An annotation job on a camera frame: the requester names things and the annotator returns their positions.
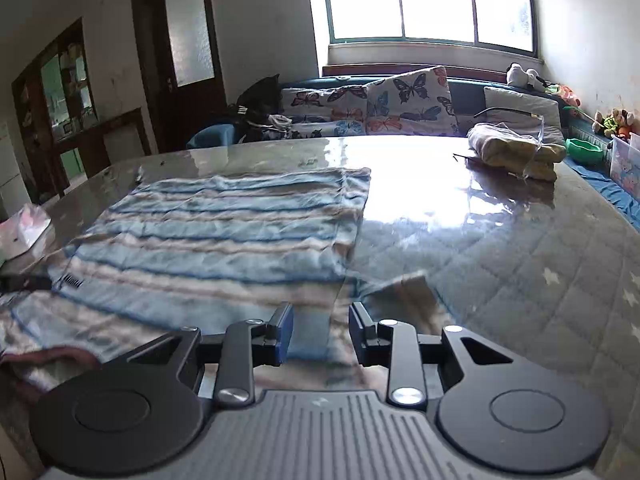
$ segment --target teddy bear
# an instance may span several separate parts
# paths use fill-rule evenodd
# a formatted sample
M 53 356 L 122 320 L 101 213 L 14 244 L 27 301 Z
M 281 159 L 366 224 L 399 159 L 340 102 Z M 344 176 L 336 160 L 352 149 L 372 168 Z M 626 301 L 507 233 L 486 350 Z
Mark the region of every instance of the teddy bear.
M 537 90 L 538 92 L 544 92 L 547 86 L 545 80 L 540 77 L 536 70 L 530 68 L 525 72 L 523 67 L 517 63 L 512 63 L 509 67 L 507 84 L 517 88 Z
M 611 114 L 604 117 L 600 111 L 596 112 L 593 123 L 593 133 L 605 137 L 618 137 L 623 140 L 631 139 L 635 115 L 621 108 L 613 108 Z

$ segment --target window sill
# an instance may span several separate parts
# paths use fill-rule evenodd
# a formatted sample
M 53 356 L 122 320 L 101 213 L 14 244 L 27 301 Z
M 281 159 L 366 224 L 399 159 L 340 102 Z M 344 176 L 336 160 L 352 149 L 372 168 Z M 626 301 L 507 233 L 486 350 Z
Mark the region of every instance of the window sill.
M 332 43 L 328 49 L 328 64 L 407 63 L 465 66 L 480 70 L 506 72 L 517 62 L 524 69 L 542 69 L 539 58 L 512 54 L 478 46 L 421 41 L 366 41 Z

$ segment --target white pillow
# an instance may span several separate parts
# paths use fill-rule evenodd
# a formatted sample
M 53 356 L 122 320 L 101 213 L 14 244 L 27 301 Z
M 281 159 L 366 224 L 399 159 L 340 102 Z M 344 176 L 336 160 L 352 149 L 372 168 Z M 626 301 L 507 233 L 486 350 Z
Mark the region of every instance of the white pillow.
M 544 116 L 545 144 L 564 143 L 562 124 L 560 122 L 560 108 L 558 107 L 558 102 L 553 99 L 485 86 L 484 100 L 487 108 L 514 108 Z M 537 132 L 540 131 L 539 120 L 503 110 L 489 112 L 487 114 L 487 122 L 491 124 L 504 123 L 510 130 L 521 135 L 537 137 Z

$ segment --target butterfly print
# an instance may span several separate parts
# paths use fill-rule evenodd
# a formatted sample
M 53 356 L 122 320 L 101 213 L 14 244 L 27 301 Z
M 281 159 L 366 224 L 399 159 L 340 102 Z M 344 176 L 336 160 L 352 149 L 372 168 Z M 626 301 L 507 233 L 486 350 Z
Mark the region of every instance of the butterfly print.
M 291 106 L 322 106 L 320 104 L 320 94 L 318 92 L 297 92 L 293 98 Z
M 388 116 L 389 115 L 389 92 L 384 91 L 378 96 L 375 103 L 367 101 L 367 115 L 369 117 Z
M 427 89 L 424 85 L 427 83 L 427 75 L 420 74 L 417 78 L 415 78 L 415 82 L 413 85 L 408 85 L 402 79 L 394 79 L 394 85 L 399 90 L 398 95 L 400 96 L 400 104 L 405 103 L 409 100 L 409 97 L 412 95 L 418 95 L 422 99 L 426 99 L 429 97 L 427 94 Z
M 454 116 L 456 115 L 455 111 L 453 111 L 453 103 L 451 99 L 447 97 L 438 97 L 438 102 L 444 106 L 444 109 L 447 111 L 447 114 Z
M 438 76 L 438 84 L 440 86 L 448 87 L 447 70 L 443 66 L 437 66 L 433 69 L 433 73 Z
M 380 132 L 382 131 L 382 128 L 388 132 L 391 130 L 398 131 L 402 130 L 402 123 L 400 122 L 400 117 L 391 116 L 384 118 L 381 121 L 376 119 L 370 120 L 369 128 L 372 132 Z
M 313 115 L 294 115 L 291 117 L 292 124 L 300 123 L 328 123 L 329 120 L 326 117 L 317 117 Z
M 362 124 L 357 121 L 338 121 L 334 128 L 334 134 L 339 137 L 361 135 L 363 133 Z
M 347 108 L 346 112 L 341 112 L 340 110 L 331 110 L 331 120 L 339 121 L 340 119 L 356 119 L 357 121 L 362 120 L 362 110 L 359 108 Z
M 340 99 L 347 92 L 351 92 L 353 95 L 359 97 L 360 99 L 367 98 L 367 89 L 364 88 L 364 86 L 351 85 L 341 86 L 340 88 L 335 89 L 333 92 L 331 92 L 331 95 L 329 95 L 327 102 L 333 103 L 334 101 Z
M 437 121 L 438 115 L 442 111 L 442 108 L 439 106 L 432 106 L 428 110 L 423 110 L 418 112 L 417 114 L 412 114 L 410 112 L 405 112 L 400 114 L 402 119 L 408 119 L 410 121 Z

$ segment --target yellow towel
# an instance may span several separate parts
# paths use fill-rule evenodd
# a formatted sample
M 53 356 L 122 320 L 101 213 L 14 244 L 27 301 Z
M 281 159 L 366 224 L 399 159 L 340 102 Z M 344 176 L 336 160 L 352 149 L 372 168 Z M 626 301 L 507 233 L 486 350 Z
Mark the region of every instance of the yellow towel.
M 562 162 L 566 148 L 560 144 L 543 144 L 531 136 L 521 136 L 494 124 L 476 124 L 468 133 L 469 146 L 482 161 L 494 168 L 524 174 L 540 180 L 556 180 L 554 163 Z

